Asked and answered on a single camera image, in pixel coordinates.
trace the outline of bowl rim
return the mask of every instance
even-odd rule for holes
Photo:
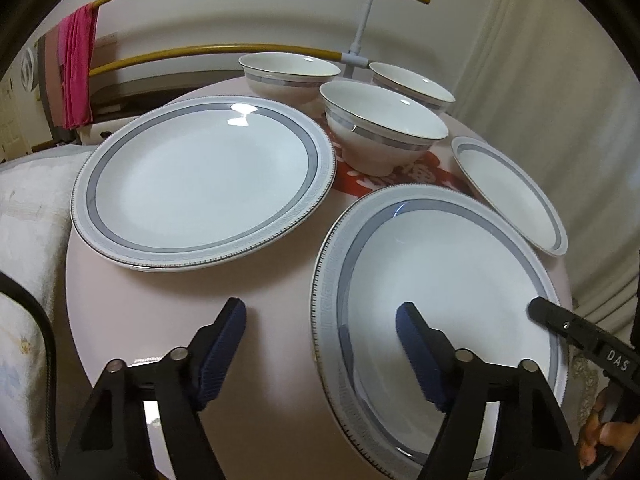
[[[371,87],[373,87],[373,88],[377,88],[377,89],[379,89],[380,91],[383,91],[383,92],[390,92],[391,94],[395,94],[395,95],[397,95],[397,96],[400,96],[400,97],[401,97],[401,98],[403,98],[403,99],[409,99],[409,101],[414,102],[416,105],[418,105],[418,106],[420,106],[420,107],[424,108],[426,111],[428,111],[428,113],[433,114],[433,115],[434,115],[434,117],[435,117],[437,120],[439,120],[439,121],[443,124],[445,133],[444,133],[444,135],[443,135],[443,136],[422,136],[422,135],[416,135],[416,134],[413,134],[413,133],[401,132],[401,131],[399,131],[399,130],[395,130],[395,129],[393,129],[393,128],[390,128],[389,126],[386,126],[386,125],[384,125],[384,124],[380,124],[380,123],[377,123],[376,121],[372,121],[371,119],[367,119],[366,117],[363,117],[363,116],[361,116],[361,115],[359,115],[359,114],[357,114],[357,113],[354,113],[354,112],[352,112],[352,111],[348,110],[347,108],[345,108],[344,106],[342,106],[342,105],[340,105],[340,104],[336,103],[335,101],[333,101],[333,100],[329,99],[329,98],[325,95],[325,92],[322,90],[322,88],[323,88],[324,86],[326,86],[326,85],[331,85],[331,84],[347,84],[347,85],[348,85],[348,84],[353,84],[353,85],[371,86]],[[447,127],[447,125],[445,124],[445,122],[444,122],[441,118],[439,118],[435,113],[433,113],[431,110],[429,110],[426,106],[424,106],[423,104],[419,103],[418,101],[415,101],[415,100],[411,99],[410,97],[407,97],[407,96],[405,96],[405,95],[399,94],[398,92],[394,92],[394,91],[392,91],[392,90],[388,90],[388,89],[386,89],[386,88],[382,88],[382,87],[377,87],[377,86],[374,86],[374,85],[370,85],[370,84],[365,83],[365,82],[362,82],[362,81],[354,81],[354,80],[345,80],[345,79],[340,79],[340,80],[338,80],[338,81],[328,81],[328,82],[324,83],[323,85],[321,85],[321,86],[320,86],[320,95],[321,95],[321,96],[322,96],[322,98],[325,100],[325,105],[326,105],[326,103],[329,103],[329,104],[333,105],[334,107],[339,108],[339,109],[340,109],[340,110],[342,110],[343,112],[345,112],[345,113],[349,114],[350,116],[353,116],[353,117],[355,117],[355,118],[357,118],[357,119],[359,119],[359,120],[361,120],[361,121],[364,121],[364,122],[366,122],[366,123],[373,124],[374,126],[376,126],[376,127],[378,127],[378,128],[382,128],[383,130],[386,130],[386,131],[391,132],[391,133],[396,134],[396,135],[405,136],[405,137],[409,137],[409,138],[412,138],[412,139],[420,139],[420,140],[422,140],[422,141],[430,140],[431,142],[436,141],[436,140],[446,139],[447,137],[449,137],[449,128]]]
[[[251,59],[252,57],[255,57],[255,56],[258,56],[258,55],[264,55],[264,54],[267,54],[267,55],[279,54],[279,55],[282,55],[282,56],[295,56],[295,57],[311,58],[311,59],[313,59],[315,61],[321,62],[327,68],[329,68],[329,67],[333,67],[333,68],[330,70],[331,73],[327,73],[327,74],[301,74],[301,73],[298,73],[298,72],[283,72],[282,70],[268,70],[266,68],[255,66],[254,64],[247,63],[247,60]],[[292,76],[297,76],[297,77],[335,77],[335,76],[339,75],[340,72],[342,72],[340,67],[334,65],[330,61],[327,61],[325,59],[320,59],[319,57],[306,56],[305,54],[296,54],[294,52],[278,52],[278,51],[273,51],[273,52],[251,52],[249,54],[244,54],[244,56],[240,56],[239,59],[238,59],[238,63],[243,68],[250,68],[252,70],[259,70],[261,72],[267,72],[267,73],[270,73],[270,74],[283,74],[283,75],[292,75]]]
[[[431,98],[432,100],[435,100],[435,101],[437,101],[439,103],[453,104],[454,102],[456,102],[456,97],[449,90],[444,88],[444,86],[442,86],[441,84],[436,83],[432,79],[429,79],[428,81],[430,83],[436,85],[438,88],[441,88],[442,90],[444,90],[447,94],[449,94],[450,99],[448,99],[448,98],[447,99],[443,99],[443,98],[437,97],[435,95],[427,94],[427,93],[423,92],[422,90],[420,90],[420,89],[418,89],[418,88],[416,88],[414,86],[408,86],[405,83],[402,83],[402,82],[398,81],[397,79],[391,78],[388,75],[385,75],[382,72],[380,72],[379,67],[383,67],[383,66],[388,66],[388,67],[391,67],[393,69],[401,70],[403,72],[408,72],[409,74],[416,75],[416,76],[421,77],[423,79],[427,79],[427,78],[425,78],[425,76],[423,76],[421,74],[418,74],[417,72],[413,72],[412,70],[406,69],[406,68],[404,68],[402,66],[392,65],[392,64],[389,64],[389,63],[381,63],[381,62],[374,61],[374,62],[369,64],[369,69],[374,73],[374,77],[377,76],[377,77],[380,77],[380,78],[382,78],[382,79],[384,79],[386,81],[391,81],[393,84],[395,84],[397,86],[401,86],[402,88],[406,88],[408,90],[411,90],[411,91],[413,91],[413,92],[415,92],[417,94],[420,94],[421,96],[425,96],[425,97]]]

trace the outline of plate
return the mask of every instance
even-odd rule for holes
[[[324,130],[286,105],[191,99],[130,122],[89,157],[71,213],[94,250],[125,267],[218,264],[273,242],[334,180]]]
[[[396,335],[405,301],[455,348],[497,364],[533,359],[560,402],[566,349],[528,319],[537,296],[559,303],[533,249],[473,198],[406,184],[357,201],[322,245],[311,294],[316,364],[344,433],[403,480],[416,478],[434,443],[444,416],[424,399]],[[487,406],[474,471],[488,464],[497,408]]]
[[[566,253],[569,240],[560,215],[522,168],[471,137],[455,137],[451,151],[475,191],[531,244],[551,256]]]

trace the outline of curtain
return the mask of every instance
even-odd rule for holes
[[[640,247],[640,84],[578,0],[493,0],[449,113],[514,159],[569,235],[576,312],[628,336]]]

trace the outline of white porcelain bowl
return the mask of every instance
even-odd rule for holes
[[[365,174],[388,175],[449,134],[446,124],[429,109],[379,86],[331,81],[320,87],[320,93],[344,160]]]
[[[289,52],[245,54],[239,62],[251,90],[291,106],[318,98],[320,85],[340,73],[333,63]]]
[[[456,101],[446,88],[405,68],[377,62],[371,63],[369,68],[373,72],[371,82],[374,85],[410,97],[436,113],[446,111]]]

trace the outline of pink towel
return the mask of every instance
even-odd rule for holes
[[[89,65],[94,52],[98,9],[80,7],[60,22],[58,62],[62,67],[65,102],[63,124],[67,130],[94,120],[89,103]]]

